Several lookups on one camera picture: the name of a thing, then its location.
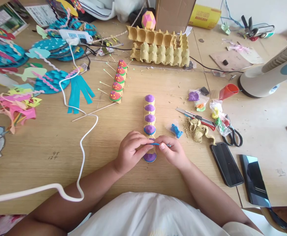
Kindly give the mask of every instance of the purple clay ball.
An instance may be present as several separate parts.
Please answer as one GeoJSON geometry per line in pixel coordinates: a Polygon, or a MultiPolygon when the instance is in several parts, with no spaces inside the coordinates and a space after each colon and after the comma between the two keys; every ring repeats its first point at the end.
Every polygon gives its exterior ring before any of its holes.
{"type": "Polygon", "coordinates": [[[144,117],[144,120],[146,121],[146,122],[154,122],[155,121],[155,116],[154,115],[151,115],[151,114],[149,114],[149,115],[146,115],[145,117],[144,117]]]}
{"type": "Polygon", "coordinates": [[[155,107],[154,107],[153,105],[151,105],[151,104],[148,104],[148,105],[146,105],[146,106],[144,107],[144,109],[145,109],[146,111],[154,111],[154,110],[155,110],[155,107]]]}
{"type": "Polygon", "coordinates": [[[144,154],[143,159],[146,162],[154,162],[156,159],[156,153],[146,153],[144,154]]]}
{"type": "Polygon", "coordinates": [[[147,135],[153,135],[155,133],[155,126],[147,125],[147,126],[144,127],[143,131],[147,135]]]}
{"type": "Polygon", "coordinates": [[[145,97],[145,100],[147,101],[147,102],[153,102],[154,100],[155,100],[155,98],[154,98],[154,96],[153,95],[151,95],[151,94],[149,94],[149,95],[147,95],[146,97],[145,97]]]}
{"type": "Polygon", "coordinates": [[[199,101],[199,95],[196,92],[190,92],[188,95],[189,101],[199,101]]]}

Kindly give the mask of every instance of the scissors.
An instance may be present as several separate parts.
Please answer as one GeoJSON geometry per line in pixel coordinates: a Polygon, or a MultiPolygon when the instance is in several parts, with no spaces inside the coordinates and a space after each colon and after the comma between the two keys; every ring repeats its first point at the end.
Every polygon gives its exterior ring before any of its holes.
{"type": "Polygon", "coordinates": [[[243,138],[242,138],[242,136],[240,135],[240,133],[239,133],[236,129],[234,129],[234,127],[231,125],[231,121],[230,121],[229,128],[230,128],[230,130],[232,131],[232,133],[229,133],[229,134],[228,134],[228,137],[231,139],[231,142],[229,143],[229,142],[227,141],[227,139],[226,139],[224,136],[222,136],[223,141],[224,141],[227,145],[229,145],[229,146],[233,146],[233,144],[234,144],[236,147],[242,146],[242,144],[243,144],[243,138]],[[236,142],[235,133],[238,135],[239,144],[237,144],[237,142],[236,142]]]}

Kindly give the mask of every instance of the child's arm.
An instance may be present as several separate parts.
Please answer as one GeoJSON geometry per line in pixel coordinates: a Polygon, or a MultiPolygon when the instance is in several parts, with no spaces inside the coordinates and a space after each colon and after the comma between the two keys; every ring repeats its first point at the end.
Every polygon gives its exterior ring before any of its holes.
{"type": "MultiPolygon", "coordinates": [[[[153,148],[152,145],[146,145],[149,143],[153,143],[153,140],[136,131],[130,132],[121,142],[115,160],[80,180],[84,192],[84,199],[81,202],[67,201],[57,192],[16,224],[6,236],[67,235],[92,212],[93,207],[110,187],[153,148]]],[[[69,196],[80,197],[76,182],[64,190],[69,196]]]]}
{"type": "Polygon", "coordinates": [[[257,226],[222,189],[201,172],[185,155],[179,141],[169,136],[155,139],[157,150],[181,172],[200,211],[220,227],[228,222],[239,222],[260,232],[257,226]]]}

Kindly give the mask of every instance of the orange cup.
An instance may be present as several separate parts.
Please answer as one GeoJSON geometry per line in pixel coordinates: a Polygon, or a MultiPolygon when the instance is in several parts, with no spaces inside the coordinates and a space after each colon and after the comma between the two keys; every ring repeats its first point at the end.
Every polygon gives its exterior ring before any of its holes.
{"type": "Polygon", "coordinates": [[[228,84],[223,89],[221,89],[219,94],[219,100],[224,100],[234,94],[237,94],[238,92],[239,89],[235,84],[228,84]]]}

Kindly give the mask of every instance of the white shirt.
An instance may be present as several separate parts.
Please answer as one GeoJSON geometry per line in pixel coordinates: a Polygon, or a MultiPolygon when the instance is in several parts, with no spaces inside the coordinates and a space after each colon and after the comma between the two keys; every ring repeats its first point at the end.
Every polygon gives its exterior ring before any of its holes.
{"type": "Polygon", "coordinates": [[[238,222],[229,222],[221,228],[199,210],[177,198],[133,192],[121,194],[70,234],[78,235],[262,236],[238,222]]]}

